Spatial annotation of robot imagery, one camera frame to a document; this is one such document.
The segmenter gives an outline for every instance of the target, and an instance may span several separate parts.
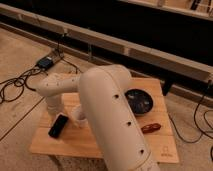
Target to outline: round black dish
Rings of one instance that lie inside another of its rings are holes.
[[[152,97],[143,90],[131,89],[125,93],[125,96],[136,116],[149,112],[153,107]]]

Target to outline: power adapter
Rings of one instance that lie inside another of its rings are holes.
[[[45,71],[54,65],[52,58],[48,55],[37,61],[36,66]]]
[[[61,58],[63,58],[63,53],[61,56],[61,52],[58,52],[57,50],[53,50],[47,56],[39,59],[36,62],[36,66],[46,71],[49,68],[51,68],[55,63],[60,61]]]

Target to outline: white plastic casing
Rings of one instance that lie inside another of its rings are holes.
[[[88,70],[78,86],[82,108],[110,171],[158,171],[124,95],[131,81],[120,65]]]

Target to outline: black device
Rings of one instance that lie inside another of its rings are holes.
[[[143,90],[130,89],[125,93],[125,96],[135,116],[141,116],[153,107],[152,97]]]
[[[53,124],[52,128],[48,132],[49,136],[53,138],[58,138],[67,120],[68,120],[67,116],[59,115],[55,123]]]
[[[54,65],[54,62],[50,56],[45,56],[37,61],[36,66],[41,69],[48,70]]]

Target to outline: concrete floor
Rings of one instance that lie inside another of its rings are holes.
[[[0,29],[0,82],[18,76],[25,70],[31,68],[38,59],[49,53],[50,50],[47,46]],[[82,61],[67,54],[65,57],[67,60],[78,65],[83,71],[93,66],[93,64],[89,62]],[[72,68],[69,65],[60,62],[48,72],[68,73],[70,71],[72,71]],[[44,77],[45,75],[36,76],[30,81],[30,84],[33,86]],[[41,97],[37,93],[26,90],[19,100],[0,105],[0,138],[40,99]],[[199,133],[193,128],[192,117],[196,103],[171,93],[166,96],[165,100],[169,114],[174,118],[184,137],[188,139],[197,137]],[[206,109],[205,106],[201,106],[199,114],[202,114]],[[45,103],[42,101],[0,141],[0,170],[57,170],[57,167],[47,156],[35,155],[29,152],[31,139],[44,110]],[[209,154],[210,147],[213,145],[212,140],[203,137],[196,144],[186,144],[176,136],[176,133],[175,138],[180,163],[160,164],[163,171],[213,170],[213,164]],[[107,170],[103,160],[71,157],[58,158],[65,170]]]

